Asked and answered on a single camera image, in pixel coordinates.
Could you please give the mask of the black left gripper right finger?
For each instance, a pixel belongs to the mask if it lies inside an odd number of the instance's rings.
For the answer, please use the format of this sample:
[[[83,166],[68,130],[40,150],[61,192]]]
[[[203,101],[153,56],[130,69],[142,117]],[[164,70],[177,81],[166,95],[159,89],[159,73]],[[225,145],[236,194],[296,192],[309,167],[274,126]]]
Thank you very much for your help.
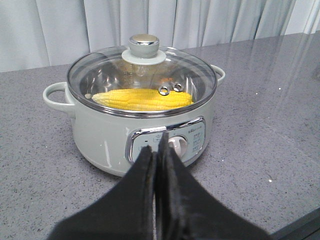
[[[156,154],[159,240],[269,240],[270,235],[209,194],[184,166],[164,133]]]

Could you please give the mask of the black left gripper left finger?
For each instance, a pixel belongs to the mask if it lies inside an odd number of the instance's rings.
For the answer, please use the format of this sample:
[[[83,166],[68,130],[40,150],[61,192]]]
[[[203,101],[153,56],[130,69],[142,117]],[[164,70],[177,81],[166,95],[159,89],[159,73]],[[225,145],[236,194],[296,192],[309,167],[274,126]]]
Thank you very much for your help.
[[[143,147],[125,176],[102,198],[59,222],[50,240],[151,240],[155,155]]]

